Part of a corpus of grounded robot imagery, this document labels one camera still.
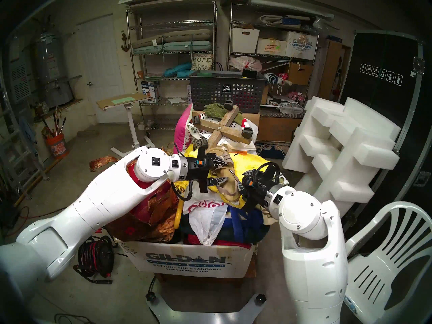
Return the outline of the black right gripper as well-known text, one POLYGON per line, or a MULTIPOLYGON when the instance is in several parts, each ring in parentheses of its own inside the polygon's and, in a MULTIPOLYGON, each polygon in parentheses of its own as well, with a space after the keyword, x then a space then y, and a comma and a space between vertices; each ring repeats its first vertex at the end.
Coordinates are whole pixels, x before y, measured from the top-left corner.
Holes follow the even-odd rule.
POLYGON ((244 211, 252 211, 260 205, 266 211, 270 211, 269 205, 274 199, 276 192, 281 188, 281 184, 262 178, 258 180, 259 171, 256 169, 242 173, 243 186, 238 186, 241 199, 245 202, 244 211))

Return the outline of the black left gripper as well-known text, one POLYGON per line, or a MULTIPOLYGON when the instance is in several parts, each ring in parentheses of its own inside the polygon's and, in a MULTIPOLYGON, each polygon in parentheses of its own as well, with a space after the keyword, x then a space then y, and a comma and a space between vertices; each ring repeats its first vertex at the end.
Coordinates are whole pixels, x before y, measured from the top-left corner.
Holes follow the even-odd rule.
POLYGON ((233 167, 234 162, 229 153, 206 153, 204 147, 197 150, 197 157, 186 157, 186 181, 197 181, 201 193, 207 193, 208 187, 227 187, 233 177, 209 177, 213 167, 233 167))

